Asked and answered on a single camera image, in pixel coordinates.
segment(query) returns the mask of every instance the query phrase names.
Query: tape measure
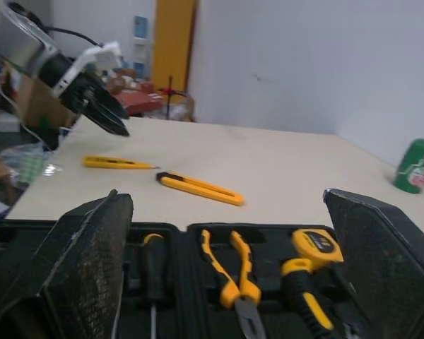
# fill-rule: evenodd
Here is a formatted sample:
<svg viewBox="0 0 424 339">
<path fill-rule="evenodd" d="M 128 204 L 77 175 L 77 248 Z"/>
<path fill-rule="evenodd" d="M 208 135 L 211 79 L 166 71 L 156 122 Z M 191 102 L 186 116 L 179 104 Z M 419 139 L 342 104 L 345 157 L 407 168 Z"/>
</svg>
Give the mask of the tape measure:
<svg viewBox="0 0 424 339">
<path fill-rule="evenodd" d="M 292 234 L 292 243 L 301 258 L 311 260 L 313 271 L 330 262 L 344 261 L 338 243 L 326 230 L 296 230 Z"/>
</svg>

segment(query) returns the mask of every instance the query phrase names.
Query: screwdriver shaft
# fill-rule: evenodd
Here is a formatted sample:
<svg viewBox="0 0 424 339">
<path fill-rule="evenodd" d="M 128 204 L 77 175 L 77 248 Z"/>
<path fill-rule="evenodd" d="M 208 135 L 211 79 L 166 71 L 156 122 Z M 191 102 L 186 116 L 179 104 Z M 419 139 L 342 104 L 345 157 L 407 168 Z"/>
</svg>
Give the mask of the screwdriver shaft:
<svg viewBox="0 0 424 339">
<path fill-rule="evenodd" d="M 155 305 L 151 306 L 151 339 L 157 338 L 156 333 L 157 309 Z"/>
</svg>

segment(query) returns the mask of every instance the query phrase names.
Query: white table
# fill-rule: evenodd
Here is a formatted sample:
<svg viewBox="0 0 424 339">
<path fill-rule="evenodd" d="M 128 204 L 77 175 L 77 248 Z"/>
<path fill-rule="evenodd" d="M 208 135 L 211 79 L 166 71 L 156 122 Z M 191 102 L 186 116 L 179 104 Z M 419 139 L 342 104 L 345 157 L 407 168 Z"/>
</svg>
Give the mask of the white table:
<svg viewBox="0 0 424 339">
<path fill-rule="evenodd" d="M 399 191 L 389 181 L 392 166 L 337 136 L 137 118 L 126 124 L 130 138 L 81 119 L 52 158 L 62 171 L 39 177 L 8 218 L 56 220 L 117 189 L 131 194 L 134 221 L 168 222 L 181 230 L 195 222 L 331 226 L 322 193 L 337 188 L 398 206 L 424 231 L 424 194 Z M 246 204 L 169 189 L 155 180 L 157 170 L 85 168 L 85 155 L 161 166 L 238 192 Z"/>
</svg>

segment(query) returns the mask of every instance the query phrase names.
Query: screwdriver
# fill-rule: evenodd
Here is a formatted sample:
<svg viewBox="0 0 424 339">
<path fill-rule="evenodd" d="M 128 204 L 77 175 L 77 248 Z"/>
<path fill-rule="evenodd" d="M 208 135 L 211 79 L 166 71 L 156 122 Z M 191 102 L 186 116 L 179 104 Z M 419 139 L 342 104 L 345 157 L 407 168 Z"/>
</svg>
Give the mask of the screwdriver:
<svg viewBox="0 0 424 339">
<path fill-rule="evenodd" d="M 140 267 L 145 300 L 151 305 L 151 339 L 156 339 L 157 306 L 166 300 L 167 249 L 163 236 L 151 233 L 144 238 Z"/>
</svg>

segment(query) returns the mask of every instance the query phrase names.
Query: white wall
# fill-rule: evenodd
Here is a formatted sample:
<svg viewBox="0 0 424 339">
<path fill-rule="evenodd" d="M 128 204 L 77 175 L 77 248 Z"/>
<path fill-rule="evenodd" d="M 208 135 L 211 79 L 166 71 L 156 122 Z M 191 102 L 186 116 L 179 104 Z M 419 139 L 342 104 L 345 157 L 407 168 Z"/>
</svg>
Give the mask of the white wall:
<svg viewBox="0 0 424 339">
<path fill-rule="evenodd" d="M 155 0 L 53 0 L 54 26 L 75 30 L 98 42 L 117 40 L 124 58 L 134 56 L 134 16 L 149 20 L 149 36 L 155 16 Z M 55 41 L 70 57 L 78 56 L 90 44 L 78 37 L 54 34 Z"/>
<path fill-rule="evenodd" d="M 200 0 L 199 121 L 337 133 L 397 163 L 424 137 L 424 0 Z"/>
</svg>

